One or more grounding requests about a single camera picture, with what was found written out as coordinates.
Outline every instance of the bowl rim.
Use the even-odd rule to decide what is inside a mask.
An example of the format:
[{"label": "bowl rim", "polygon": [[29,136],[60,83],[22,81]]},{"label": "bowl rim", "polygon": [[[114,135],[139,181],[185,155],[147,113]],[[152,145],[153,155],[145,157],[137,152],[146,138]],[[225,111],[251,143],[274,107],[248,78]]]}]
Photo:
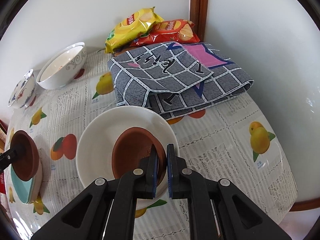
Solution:
[{"label": "bowl rim", "polygon": [[[106,113],[108,113],[108,112],[110,112],[110,111],[116,111],[116,109],[119,109],[119,108],[121,108],[121,107],[123,107],[123,108],[133,108],[133,107],[134,107],[134,108],[142,108],[142,109],[145,110],[145,111],[149,111],[149,112],[151,112],[152,114],[158,115],[160,118],[162,118],[162,119],[167,123],[167,121],[166,121],[162,116],[160,116],[159,114],[157,114],[156,112],[154,112],[154,111],[152,111],[152,110],[150,110],[150,109],[147,109],[147,108],[145,108],[145,107],[141,107],[141,106],[118,106],[118,107],[114,107],[114,108],[108,109],[107,111],[105,111],[105,112],[99,114],[97,117],[95,117],[95,118],[88,124],[88,126],[84,129],[83,133],[82,133],[81,136],[80,136],[80,139],[79,139],[79,141],[78,141],[78,144],[77,144],[77,151],[76,151],[76,169],[77,169],[77,172],[78,172],[78,176],[79,176],[80,182],[81,182],[81,184],[82,184],[83,186],[84,186],[84,182],[83,182],[82,176],[81,176],[80,173],[79,173],[79,165],[80,165],[80,163],[79,163],[79,157],[78,157],[78,154],[77,154],[77,153],[78,153],[78,150],[79,150],[79,144],[80,144],[80,142],[83,140],[83,138],[84,138],[84,136],[85,136],[85,130],[87,130],[90,126],[93,126],[94,123],[95,123],[95,120],[98,119],[98,118],[101,118],[102,115],[106,115]],[[172,127],[171,127],[169,124],[168,124],[167,127],[172,131],[172,133],[173,133],[173,135],[174,135],[174,139],[175,139],[175,142],[174,142],[174,143],[176,143],[177,145],[179,145],[179,144],[178,144],[178,139],[177,139],[177,137],[175,136],[175,133],[174,133],[174,131],[172,130]],[[178,148],[178,149],[175,149],[175,154],[176,154],[177,156],[180,156],[179,148]]]},{"label": "bowl rim", "polygon": [[[20,83],[20,81],[26,80],[26,83],[21,87],[21,89],[19,90],[18,94],[20,94],[21,91],[24,89],[24,87],[27,85],[27,83],[28,83],[28,81],[30,80],[30,78],[31,78],[32,75],[33,75],[33,68],[30,69],[27,73],[25,73],[25,74],[23,75],[23,78],[20,79],[19,82],[16,84],[15,88],[13,89],[13,91],[12,91],[12,93],[11,93],[11,95],[10,95],[10,99],[12,98],[13,93],[14,93],[17,85]],[[16,97],[13,101],[11,101],[11,103],[10,103],[10,100],[9,100],[8,106],[12,106],[12,104],[13,104],[17,99],[18,99],[18,97]]]},{"label": "bowl rim", "polygon": [[37,78],[36,78],[36,82],[37,82],[38,84],[42,84],[43,82],[47,81],[49,78],[51,78],[52,76],[54,76],[55,74],[57,74],[64,66],[66,66],[71,60],[73,60],[73,58],[72,58],[71,60],[68,61],[68,63],[66,63],[66,64],[65,64],[61,69],[59,69],[57,72],[53,73],[50,77],[47,77],[45,80],[40,81],[40,78],[41,78],[43,72],[47,69],[47,67],[48,67],[57,57],[59,57],[61,54],[65,53],[67,50],[72,49],[72,48],[77,47],[77,46],[82,46],[82,49],[80,50],[80,52],[81,52],[81,51],[83,50],[84,46],[85,46],[85,43],[82,42],[82,41],[81,41],[81,42],[77,42],[77,43],[74,43],[74,44],[72,44],[72,45],[70,45],[70,46],[62,49],[61,51],[59,51],[59,52],[58,52],[56,55],[54,55],[54,56],[43,66],[43,68],[40,70],[40,72],[39,72],[39,74],[38,74],[38,76],[37,76]]}]

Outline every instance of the brown wooden trim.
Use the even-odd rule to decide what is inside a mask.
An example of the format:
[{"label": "brown wooden trim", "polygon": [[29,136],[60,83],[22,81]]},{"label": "brown wooden trim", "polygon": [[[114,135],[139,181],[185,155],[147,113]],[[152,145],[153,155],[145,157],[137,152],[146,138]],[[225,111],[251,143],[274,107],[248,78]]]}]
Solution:
[{"label": "brown wooden trim", "polygon": [[290,211],[304,211],[320,207],[320,198],[296,202],[293,204]]},{"label": "brown wooden trim", "polygon": [[196,34],[198,34],[199,8],[200,8],[200,0],[190,0],[189,19],[195,24],[195,26],[193,27],[193,31]]},{"label": "brown wooden trim", "polygon": [[194,32],[200,41],[204,39],[205,25],[207,21],[208,0],[190,0],[190,21],[196,26]]}]

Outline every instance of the white lace tablecloth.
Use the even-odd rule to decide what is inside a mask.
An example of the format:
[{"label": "white lace tablecloth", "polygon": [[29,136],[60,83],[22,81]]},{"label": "white lace tablecloth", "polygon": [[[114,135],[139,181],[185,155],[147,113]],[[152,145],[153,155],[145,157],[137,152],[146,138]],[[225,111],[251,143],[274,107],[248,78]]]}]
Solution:
[{"label": "white lace tablecloth", "polygon": [[[59,138],[68,134],[74,134],[78,141],[95,117],[116,107],[114,91],[94,97],[100,76],[108,72],[110,57],[103,51],[88,55],[83,76],[61,89],[37,88],[34,104],[14,111],[8,134],[12,129],[25,130],[35,141],[43,166],[37,209],[34,204],[25,205],[19,200],[10,168],[5,170],[11,215],[24,239],[29,239],[84,189],[77,174],[76,159],[62,156],[53,160],[50,151]],[[46,117],[31,125],[32,116],[40,108]],[[253,121],[259,121],[274,133],[258,106],[244,93],[206,109],[201,118],[184,116],[171,127],[178,139],[180,156],[186,159],[188,167],[208,179],[230,179],[280,223],[297,197],[295,181],[277,137],[268,151],[253,161],[249,134]],[[135,220],[134,239],[189,239],[187,201],[171,200],[167,193],[162,200],[167,203],[148,208]]]}]

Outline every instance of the red chip bag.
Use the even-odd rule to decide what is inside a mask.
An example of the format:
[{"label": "red chip bag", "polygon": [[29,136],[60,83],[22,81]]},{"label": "red chip bag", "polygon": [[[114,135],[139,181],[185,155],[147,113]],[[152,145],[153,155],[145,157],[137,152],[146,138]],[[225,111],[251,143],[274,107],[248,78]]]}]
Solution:
[{"label": "red chip bag", "polygon": [[149,32],[136,38],[130,46],[139,47],[165,41],[179,43],[199,42],[200,39],[193,33],[192,26],[194,24],[191,21],[182,19],[160,22],[155,24]]}]

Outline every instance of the white wall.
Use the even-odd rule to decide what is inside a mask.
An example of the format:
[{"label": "white wall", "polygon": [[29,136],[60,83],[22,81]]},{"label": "white wall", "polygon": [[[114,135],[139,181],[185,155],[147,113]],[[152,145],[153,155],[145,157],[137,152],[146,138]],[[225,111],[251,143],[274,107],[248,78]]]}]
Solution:
[{"label": "white wall", "polygon": [[255,80],[249,94],[288,158],[298,199],[320,197],[320,32],[297,0],[209,0],[205,40]]},{"label": "white wall", "polygon": [[114,26],[141,8],[171,20],[189,18],[189,0],[29,0],[0,41],[0,119],[9,123],[11,91],[31,68],[59,50],[84,41],[88,52],[104,47]]}]

